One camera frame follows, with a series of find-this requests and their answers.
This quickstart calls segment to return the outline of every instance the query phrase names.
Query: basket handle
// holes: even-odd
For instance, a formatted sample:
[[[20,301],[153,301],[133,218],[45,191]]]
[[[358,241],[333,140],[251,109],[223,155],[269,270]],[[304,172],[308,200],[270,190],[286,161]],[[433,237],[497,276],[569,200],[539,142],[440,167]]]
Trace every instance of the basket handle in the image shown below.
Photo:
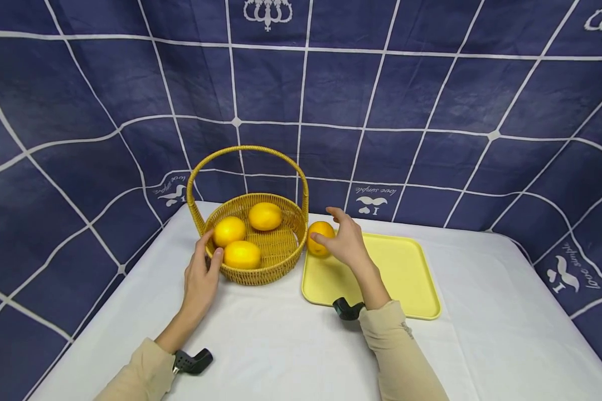
[[[281,159],[287,161],[289,165],[291,165],[295,170],[297,170],[297,173],[299,174],[299,177],[301,178],[301,182],[303,183],[301,211],[303,212],[303,215],[305,216],[305,221],[307,223],[308,222],[308,194],[309,194],[308,181],[306,180],[305,174],[303,173],[301,168],[298,166],[298,164],[295,163],[288,156],[286,156],[283,153],[276,151],[274,149],[266,148],[264,146],[256,146],[256,145],[239,145],[239,146],[232,146],[230,148],[221,149],[219,151],[212,153],[205,159],[201,160],[200,163],[192,170],[192,173],[190,174],[190,178],[187,180],[187,206],[190,207],[190,212],[192,213],[192,218],[194,218],[194,223],[196,224],[196,228],[198,228],[198,233],[201,236],[203,236],[203,234],[204,234],[203,230],[205,229],[205,220],[203,220],[203,216],[201,216],[201,212],[198,210],[198,207],[196,206],[196,203],[194,201],[194,195],[192,194],[192,189],[194,187],[194,179],[196,178],[196,175],[198,174],[198,172],[200,172],[200,170],[203,168],[203,166],[205,164],[209,163],[209,161],[211,161],[212,159],[216,159],[216,157],[225,155],[226,153],[229,153],[229,152],[242,151],[242,150],[255,150],[255,151],[270,153],[270,155],[278,156]]]

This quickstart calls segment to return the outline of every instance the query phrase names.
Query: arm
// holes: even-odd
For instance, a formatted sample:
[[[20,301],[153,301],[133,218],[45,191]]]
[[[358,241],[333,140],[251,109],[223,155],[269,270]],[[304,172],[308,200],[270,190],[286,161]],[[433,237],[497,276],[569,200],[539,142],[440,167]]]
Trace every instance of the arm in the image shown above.
[[[339,232],[335,238],[313,234],[355,275],[366,308],[359,321],[368,347],[375,353],[384,401],[448,401],[439,379],[419,349],[398,301],[390,299],[380,271],[370,259],[363,243],[361,227],[339,208],[327,208]]]
[[[96,397],[97,401],[158,401],[174,381],[174,352],[181,349],[207,313],[218,288],[222,249],[214,252],[210,269],[205,264],[205,233],[185,270],[185,295],[178,313],[155,341],[145,339],[132,359]]]

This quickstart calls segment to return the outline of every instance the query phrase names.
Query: black device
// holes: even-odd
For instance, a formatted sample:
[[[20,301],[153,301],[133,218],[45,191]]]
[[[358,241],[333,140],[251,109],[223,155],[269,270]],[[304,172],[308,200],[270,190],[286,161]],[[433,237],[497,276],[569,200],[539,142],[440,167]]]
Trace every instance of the black device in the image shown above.
[[[208,349],[202,349],[194,358],[187,355],[185,351],[178,350],[175,357],[173,372],[185,372],[190,375],[200,375],[214,360]]]
[[[366,305],[363,302],[350,306],[350,304],[348,304],[348,301],[346,301],[343,297],[339,298],[338,300],[335,300],[332,303],[332,307],[334,307],[335,311],[337,311],[337,314],[339,315],[341,320],[359,319],[359,312],[361,312],[361,308],[365,306]]]

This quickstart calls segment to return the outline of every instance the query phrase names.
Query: fabric backdrop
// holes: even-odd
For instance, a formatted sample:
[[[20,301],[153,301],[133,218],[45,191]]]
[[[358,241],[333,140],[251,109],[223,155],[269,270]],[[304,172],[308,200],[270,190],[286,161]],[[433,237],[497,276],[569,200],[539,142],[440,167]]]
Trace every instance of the fabric backdrop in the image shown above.
[[[508,236],[602,358],[602,0],[3,0],[0,400],[237,144],[311,212]],[[298,198],[251,152],[196,184]]]

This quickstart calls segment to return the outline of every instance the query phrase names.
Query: right hand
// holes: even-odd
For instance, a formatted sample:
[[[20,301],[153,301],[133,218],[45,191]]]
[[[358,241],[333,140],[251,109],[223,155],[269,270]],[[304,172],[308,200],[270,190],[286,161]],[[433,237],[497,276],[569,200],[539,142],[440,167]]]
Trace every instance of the right hand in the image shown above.
[[[326,212],[332,215],[335,223],[339,223],[336,237],[327,238],[315,232],[311,233],[310,237],[325,246],[339,261],[348,265],[353,273],[364,273],[364,270],[373,269],[375,266],[363,243],[360,225],[338,207],[327,207]]]

